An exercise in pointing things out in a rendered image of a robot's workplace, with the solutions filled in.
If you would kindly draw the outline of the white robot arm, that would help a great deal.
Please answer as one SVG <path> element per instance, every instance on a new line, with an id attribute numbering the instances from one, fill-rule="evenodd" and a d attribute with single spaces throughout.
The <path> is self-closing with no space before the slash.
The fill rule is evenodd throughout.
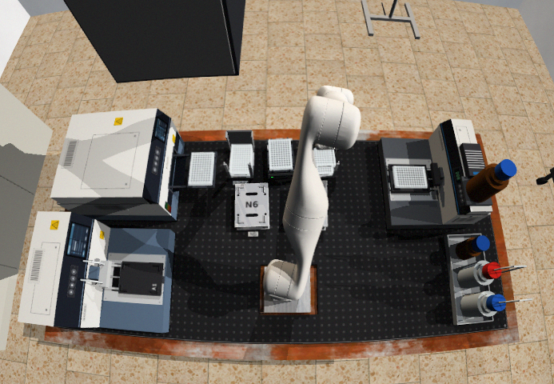
<path id="1" fill-rule="evenodd" d="M 329 207 L 317 171 L 313 144 L 317 150 L 347 150 L 353 146 L 361 125 L 361 113 L 353 105 L 353 100 L 350 90 L 322 86 L 317 96 L 312 96 L 305 106 L 293 179 L 283 215 L 283 227 L 297 264 L 278 259 L 268 264 L 263 288 L 273 301 L 298 300 L 305 290 L 313 253 Z"/>

